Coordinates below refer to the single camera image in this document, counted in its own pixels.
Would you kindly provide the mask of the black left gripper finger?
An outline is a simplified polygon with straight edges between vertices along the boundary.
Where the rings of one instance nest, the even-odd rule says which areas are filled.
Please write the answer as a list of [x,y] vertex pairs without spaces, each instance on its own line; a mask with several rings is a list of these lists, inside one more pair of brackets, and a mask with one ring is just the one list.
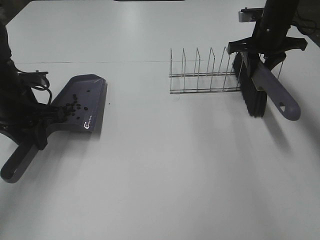
[[48,144],[45,123],[40,120],[34,127],[34,142],[39,150],[44,150]]

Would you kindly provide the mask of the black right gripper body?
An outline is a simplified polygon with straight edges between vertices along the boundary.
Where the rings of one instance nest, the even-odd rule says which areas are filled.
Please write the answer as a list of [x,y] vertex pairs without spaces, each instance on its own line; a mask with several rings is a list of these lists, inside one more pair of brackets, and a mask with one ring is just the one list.
[[259,54],[279,54],[289,50],[300,49],[304,51],[308,43],[304,38],[285,37],[278,45],[272,42],[258,41],[254,37],[247,37],[237,41],[231,41],[228,43],[228,54],[236,52],[248,52]]

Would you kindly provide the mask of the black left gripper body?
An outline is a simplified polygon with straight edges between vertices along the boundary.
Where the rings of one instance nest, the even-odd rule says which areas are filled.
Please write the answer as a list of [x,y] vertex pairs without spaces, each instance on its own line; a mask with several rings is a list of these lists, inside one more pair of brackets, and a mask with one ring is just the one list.
[[25,138],[30,137],[35,144],[35,126],[39,121],[43,121],[46,125],[46,134],[49,136],[49,128],[54,124],[64,123],[65,110],[63,106],[48,106],[42,111],[33,112],[32,115],[26,116],[14,124],[1,123],[0,133],[10,138],[16,144],[20,145]]

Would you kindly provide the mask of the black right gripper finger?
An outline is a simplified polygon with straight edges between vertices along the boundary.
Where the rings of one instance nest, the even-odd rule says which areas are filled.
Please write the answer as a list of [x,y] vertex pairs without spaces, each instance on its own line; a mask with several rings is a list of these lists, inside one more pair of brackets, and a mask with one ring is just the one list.
[[286,59],[287,55],[285,52],[280,53],[265,53],[263,55],[264,63],[263,63],[263,69],[265,71],[271,71],[274,67],[276,67],[279,63],[282,63]]
[[246,67],[247,76],[251,78],[257,69],[258,54],[246,51],[242,51],[240,54]]

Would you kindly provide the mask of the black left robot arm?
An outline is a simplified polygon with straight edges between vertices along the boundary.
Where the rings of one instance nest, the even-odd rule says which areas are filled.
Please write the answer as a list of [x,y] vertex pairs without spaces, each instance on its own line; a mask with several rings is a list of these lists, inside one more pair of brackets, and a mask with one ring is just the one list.
[[8,32],[0,25],[0,126],[18,141],[30,137],[39,150],[48,144],[47,128],[65,121],[70,112],[67,106],[38,102],[33,91],[49,92],[46,72],[19,70],[12,60]]

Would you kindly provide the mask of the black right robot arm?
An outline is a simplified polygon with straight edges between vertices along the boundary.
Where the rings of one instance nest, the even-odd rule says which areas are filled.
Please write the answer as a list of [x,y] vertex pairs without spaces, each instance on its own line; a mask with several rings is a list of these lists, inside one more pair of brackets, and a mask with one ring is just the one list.
[[272,70],[285,60],[286,51],[304,51],[308,45],[305,38],[287,36],[298,4],[298,0],[267,0],[264,7],[239,10],[238,21],[254,22],[255,26],[250,37],[229,42],[227,52],[247,52],[249,56],[261,54],[264,65]]

